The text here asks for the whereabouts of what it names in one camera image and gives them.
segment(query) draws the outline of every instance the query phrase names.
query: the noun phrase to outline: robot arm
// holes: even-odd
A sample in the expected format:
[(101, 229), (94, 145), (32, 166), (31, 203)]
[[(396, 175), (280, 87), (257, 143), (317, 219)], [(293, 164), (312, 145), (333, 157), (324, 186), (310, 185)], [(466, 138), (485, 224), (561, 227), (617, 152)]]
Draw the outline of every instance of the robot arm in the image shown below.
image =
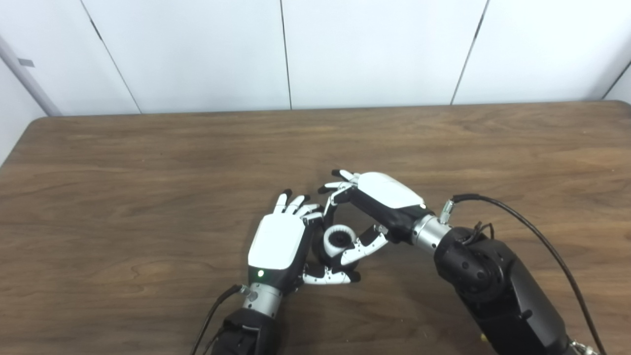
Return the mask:
[[(345, 284), (358, 281), (352, 271), (331, 270), (322, 265), (306, 264), (311, 237), (322, 225), (322, 208), (304, 205), (308, 195), (301, 195), (289, 204), (291, 190), (279, 197), (273, 212), (264, 216), (248, 254), (250, 286), (233, 287), (233, 293), (245, 295), (241, 309), (228, 315), (221, 329), (206, 346), (213, 345), (214, 355), (276, 354), (280, 335), (276, 315), (283, 297), (302, 284)], [(221, 301), (230, 294), (220, 296)], [(195, 354), (209, 318), (198, 336), (191, 354)]]
[(345, 181), (333, 191), (324, 223), (340, 203), (350, 202), (386, 226), (385, 238), (419, 247), (433, 257), (438, 275), (452, 284), (489, 343), (500, 355), (569, 355), (578, 347), (549, 299), (513, 251), (480, 228), (447, 224), (453, 202), (438, 218), (423, 198), (378, 172), (333, 171)]

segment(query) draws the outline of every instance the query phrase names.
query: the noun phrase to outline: white wall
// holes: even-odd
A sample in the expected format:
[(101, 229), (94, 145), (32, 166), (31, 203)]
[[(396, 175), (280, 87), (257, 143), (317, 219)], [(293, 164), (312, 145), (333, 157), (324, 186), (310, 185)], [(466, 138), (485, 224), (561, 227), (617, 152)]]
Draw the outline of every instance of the white wall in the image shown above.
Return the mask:
[(629, 60), (629, 0), (491, 0), (454, 103), (599, 100)]
[(293, 108), (449, 104), (485, 0), (285, 0)]
[(627, 68), (605, 99), (621, 100), (631, 104), (631, 69)]
[(142, 112), (288, 109), (279, 0), (85, 0)]
[(631, 60), (631, 1), (490, 0), (472, 47), (485, 3), (0, 0), (0, 55), (64, 115), (600, 99)]
[(42, 108), (0, 59), (0, 165), (28, 124), (42, 116)]
[(1, 0), (0, 37), (62, 115), (139, 113), (80, 0)]

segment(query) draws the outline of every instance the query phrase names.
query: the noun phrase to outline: white ring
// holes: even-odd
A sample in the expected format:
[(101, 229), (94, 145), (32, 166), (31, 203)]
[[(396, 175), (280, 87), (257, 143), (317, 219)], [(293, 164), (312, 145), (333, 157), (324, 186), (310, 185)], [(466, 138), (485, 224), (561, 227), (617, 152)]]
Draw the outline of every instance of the white ring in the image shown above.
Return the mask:
[(351, 244), (357, 240), (357, 236), (355, 235), (355, 232), (353, 231), (353, 229), (351, 229), (351, 227), (344, 226), (343, 224), (336, 224), (335, 226), (329, 227), (326, 232), (324, 232), (324, 237), (322, 237), (322, 241), (324, 242), (324, 252), (330, 258), (336, 256), (337, 254), (340, 254), (348, 247), (339, 247), (331, 244), (331, 242), (329, 241), (329, 236), (331, 236), (331, 234), (335, 232), (344, 232), (348, 234), (349, 237), (351, 237)]

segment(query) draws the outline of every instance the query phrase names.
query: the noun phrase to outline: black cable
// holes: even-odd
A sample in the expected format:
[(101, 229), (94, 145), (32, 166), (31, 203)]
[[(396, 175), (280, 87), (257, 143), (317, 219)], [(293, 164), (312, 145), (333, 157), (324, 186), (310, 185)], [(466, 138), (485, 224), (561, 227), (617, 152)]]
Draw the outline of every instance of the black cable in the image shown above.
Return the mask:
[(493, 224), (487, 223), (485, 225), (482, 225), (482, 222), (478, 222), (473, 228), (473, 234), (471, 235), (469, 239), (463, 242), (463, 245), (469, 245), (469, 244), (473, 244), (477, 242), (480, 236), (482, 235), (482, 232), (484, 232), (486, 228), (489, 228), (491, 230), (491, 235), (490, 235), (491, 239), (495, 239), (495, 228), (493, 228)]
[(206, 344), (206, 347), (204, 348), (204, 351), (201, 353), (201, 355), (206, 355), (206, 353), (210, 350), (210, 347), (215, 343), (217, 338), (219, 338), (219, 335), (221, 334), (222, 331), (223, 331), (223, 328), (217, 330), (217, 333)]
[(210, 320), (212, 319), (213, 314), (215, 314), (217, 307), (219, 307), (219, 305), (222, 302), (224, 302), (228, 297), (241, 291), (241, 287), (242, 287), (241, 285), (233, 285), (231, 288), (227, 289), (224, 293), (222, 293), (219, 297), (217, 297), (217, 300), (208, 311), (208, 315), (206, 316), (204, 325), (202, 325), (201, 330), (199, 331), (197, 339), (195, 340), (195, 344), (193, 344), (193, 348), (191, 349), (191, 355), (195, 355), (195, 352), (197, 352), (197, 348), (199, 347), (199, 344), (201, 343), (201, 340), (204, 337), (204, 334), (206, 333), (206, 329), (208, 328), (208, 325), (210, 324)]
[(522, 224), (524, 224), (526, 227), (528, 227), (528, 229), (530, 229), (534, 233), (534, 235), (536, 235), (537, 238), (539, 238), (539, 240), (543, 243), (543, 245), (545, 245), (546, 248), (548, 248), (552, 256), (554, 256), (554, 259), (559, 264), (559, 266), (561, 266), (563, 273), (567, 277), (567, 280), (570, 282), (570, 286), (572, 286), (572, 290), (574, 291), (574, 294), (576, 295), (576, 300), (579, 302), (579, 306), (581, 306), (581, 311), (583, 312), (583, 315), (585, 316), (585, 321), (587, 322), (589, 331), (591, 332), (592, 337), (594, 337), (594, 341), (596, 342), (598, 351), (600, 352), (601, 355), (607, 355), (607, 353), (604, 350), (603, 342), (601, 342), (600, 336), (598, 335), (598, 331), (596, 330), (596, 326), (594, 325), (594, 321), (592, 320), (591, 315), (589, 314), (589, 310), (587, 309), (587, 304), (585, 303), (585, 299), (583, 298), (581, 290), (579, 289), (579, 285), (576, 283), (576, 280), (574, 279), (572, 272), (570, 272), (570, 269), (567, 267), (567, 265), (565, 264), (561, 256), (558, 254), (558, 252), (554, 248), (554, 246), (552, 246), (552, 244), (550, 244), (550, 242), (543, 235), (543, 233), (539, 232), (539, 229), (537, 229), (532, 223), (530, 223), (524, 216), (519, 214), (514, 209), (508, 207), (506, 204), (504, 204), (501, 201), (498, 201), (494, 198), (474, 194), (474, 193), (454, 195), (452, 197), (452, 201), (454, 202), (454, 204), (462, 202), (462, 201), (476, 201), (476, 200), (491, 203), (495, 206), (500, 207), (502, 210), (505, 210), (506, 212), (511, 214), (513, 217), (515, 217), (517, 220), (522, 222)]

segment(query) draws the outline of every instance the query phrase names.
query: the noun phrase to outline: wooden table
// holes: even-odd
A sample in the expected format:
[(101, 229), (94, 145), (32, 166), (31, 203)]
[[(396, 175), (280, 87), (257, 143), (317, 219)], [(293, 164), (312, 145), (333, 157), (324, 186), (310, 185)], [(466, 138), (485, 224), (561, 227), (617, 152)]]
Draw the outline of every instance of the wooden table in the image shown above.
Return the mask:
[[(0, 353), (186, 354), (215, 297), (246, 281), (277, 194), (315, 194), (345, 168), (386, 172), (435, 210), (477, 192), (522, 212), (572, 269), (609, 355), (631, 354), (630, 118), (586, 102), (39, 119), (0, 169)], [(539, 241), (482, 203), (452, 218), (478, 220), (593, 345)], [(285, 299), (284, 354), (493, 354), (420, 250), (389, 245), (358, 270), (361, 283)]]

